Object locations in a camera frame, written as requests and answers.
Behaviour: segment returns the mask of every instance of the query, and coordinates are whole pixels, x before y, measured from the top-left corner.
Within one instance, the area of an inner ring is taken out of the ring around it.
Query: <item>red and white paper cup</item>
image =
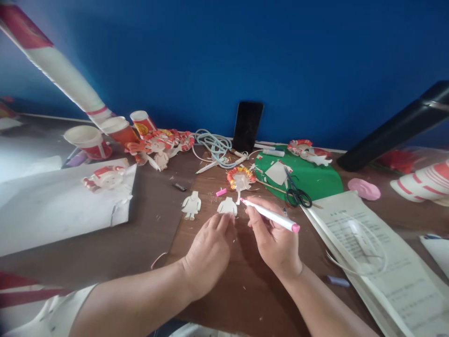
[[[153,121],[150,119],[146,111],[143,110],[135,111],[131,113],[130,117],[134,123],[134,126],[136,127],[137,131],[139,132],[142,138],[149,132],[156,131],[158,129],[154,125]]]
[[[449,195],[449,160],[402,176],[390,185],[399,195],[414,202],[445,198]]]
[[[104,141],[100,130],[93,126],[80,125],[67,130],[64,138],[86,152],[90,159],[107,159],[112,154],[111,147]]]
[[[124,148],[126,148],[127,143],[139,143],[139,137],[125,117],[109,118],[101,123],[100,129],[113,140],[122,144]]]

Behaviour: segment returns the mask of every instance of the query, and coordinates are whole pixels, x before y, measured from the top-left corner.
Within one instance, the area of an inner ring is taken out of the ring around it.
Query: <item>black cylinder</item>
[[[337,159],[337,163],[346,171],[358,171],[446,118],[449,118],[449,81],[439,81]]]

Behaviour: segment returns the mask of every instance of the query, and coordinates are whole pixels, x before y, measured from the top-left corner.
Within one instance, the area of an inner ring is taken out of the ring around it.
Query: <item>hand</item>
[[[225,271],[231,257],[235,217],[215,214],[200,229],[187,255],[180,260],[193,300],[206,295]]]
[[[248,200],[285,216],[274,203],[256,197],[248,197]],[[248,226],[253,228],[257,247],[268,267],[279,279],[298,276],[303,269],[298,255],[298,234],[260,215],[254,207],[248,206],[245,212],[249,216]]]

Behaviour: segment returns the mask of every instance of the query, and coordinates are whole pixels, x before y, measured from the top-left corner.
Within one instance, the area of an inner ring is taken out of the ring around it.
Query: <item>black phone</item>
[[[263,112],[262,102],[240,102],[237,109],[234,140],[232,147],[240,153],[251,153],[256,142],[257,130],[261,122]]]

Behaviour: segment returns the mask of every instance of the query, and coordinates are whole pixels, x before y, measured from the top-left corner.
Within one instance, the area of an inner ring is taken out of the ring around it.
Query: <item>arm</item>
[[[269,201],[254,197],[248,197],[248,200],[283,216],[282,209]],[[249,206],[246,213],[263,260],[289,292],[312,336],[377,336],[302,264],[297,234],[262,217],[253,207]]]
[[[234,216],[214,215],[181,260],[95,287],[70,337],[149,335],[215,286],[228,265],[233,239]]]

